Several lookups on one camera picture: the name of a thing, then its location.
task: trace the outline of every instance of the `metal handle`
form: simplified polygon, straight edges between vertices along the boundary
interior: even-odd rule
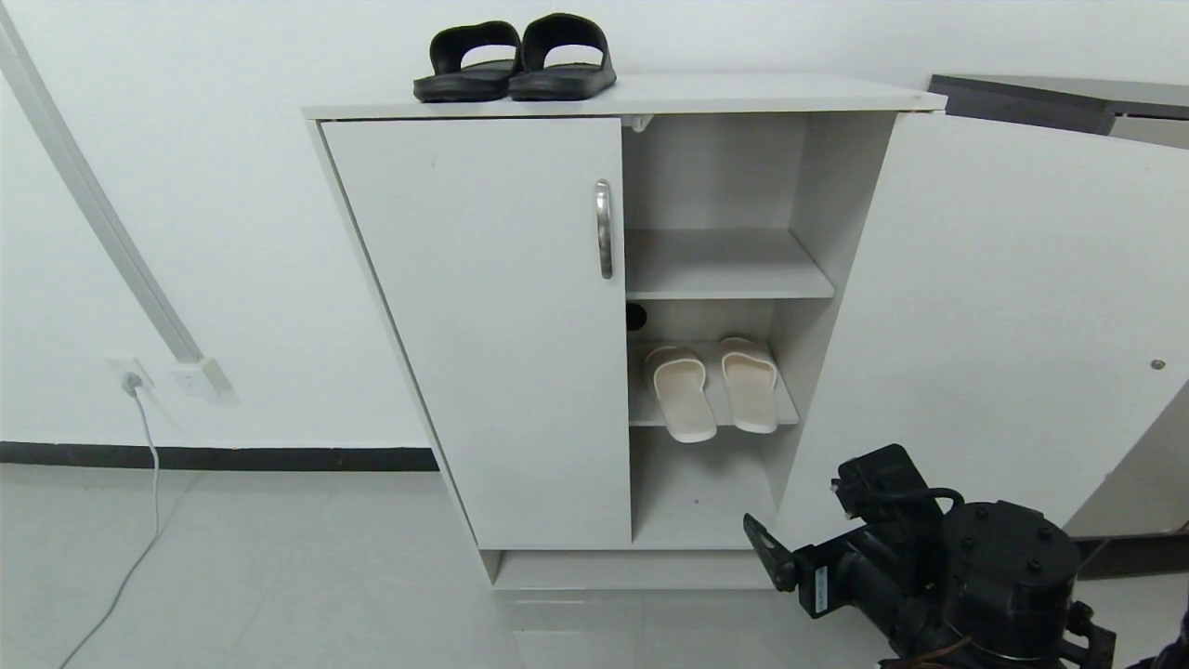
[[[598,229],[598,261],[603,278],[611,278],[611,184],[594,183],[594,223]]]

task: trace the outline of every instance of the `slipper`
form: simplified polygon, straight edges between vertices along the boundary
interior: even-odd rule
[[[463,67],[463,56],[478,46],[516,48],[516,57]],[[486,102],[508,94],[508,80],[521,70],[520,34],[511,24],[487,21],[448,27],[429,42],[434,75],[413,82],[413,95],[422,102]]]
[[[723,353],[723,379],[735,427],[746,433],[776,431],[776,364],[768,349],[729,337],[718,343]]]
[[[661,347],[644,359],[644,378],[661,405],[669,435],[682,444],[705,442],[718,433],[703,389],[706,366],[690,349]]]
[[[603,61],[545,67],[545,56],[567,44],[593,46],[603,52]],[[615,83],[611,51],[603,29],[573,14],[549,14],[530,23],[524,29],[521,63],[524,72],[508,84],[512,100],[586,100]]]

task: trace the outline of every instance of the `white cable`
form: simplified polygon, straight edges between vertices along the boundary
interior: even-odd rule
[[[124,586],[128,585],[128,579],[132,578],[132,573],[137,570],[137,567],[140,567],[140,562],[144,561],[146,555],[149,555],[152,547],[157,544],[157,538],[161,537],[161,506],[157,503],[157,475],[161,474],[161,460],[157,457],[157,447],[152,443],[152,434],[149,433],[149,417],[145,416],[145,405],[140,403],[140,396],[137,393],[137,389],[143,385],[144,384],[140,381],[140,377],[132,373],[124,375],[124,392],[132,396],[132,399],[137,402],[137,409],[140,410],[140,424],[145,429],[145,441],[149,443],[149,453],[152,454],[152,539],[149,539],[149,545],[145,547],[144,553],[141,553],[140,557],[132,563],[132,569],[128,569],[128,573],[124,576],[124,581],[120,581],[120,587],[115,591],[115,597],[112,598],[112,604],[107,607],[107,613],[99,619],[99,623],[95,623],[95,626],[87,632],[87,636],[83,637],[82,640],[78,642],[78,645],[70,651],[70,655],[62,661],[58,669],[65,669],[67,664],[70,664],[70,661],[74,659],[75,654],[77,654],[78,650],[82,649],[88,640],[90,640],[90,637],[103,626],[103,623],[107,623],[107,618],[112,616],[113,611],[115,611],[115,604],[120,601],[120,595],[124,594]]]

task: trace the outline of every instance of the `shoe cabinet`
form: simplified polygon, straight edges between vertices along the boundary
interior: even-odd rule
[[[824,541],[837,466],[893,442],[1069,519],[1189,378],[1189,152],[944,106],[756,74],[304,109],[496,587],[767,587],[743,513]],[[731,425],[725,336],[772,352],[774,434]],[[709,442],[642,379],[672,342]]]

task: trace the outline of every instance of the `cabinet door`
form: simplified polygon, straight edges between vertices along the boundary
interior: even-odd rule
[[[323,127],[479,545],[630,543],[618,119]]]
[[[1187,250],[1189,151],[901,115],[778,526],[845,529],[830,478],[894,442],[1067,523],[1189,375]]]

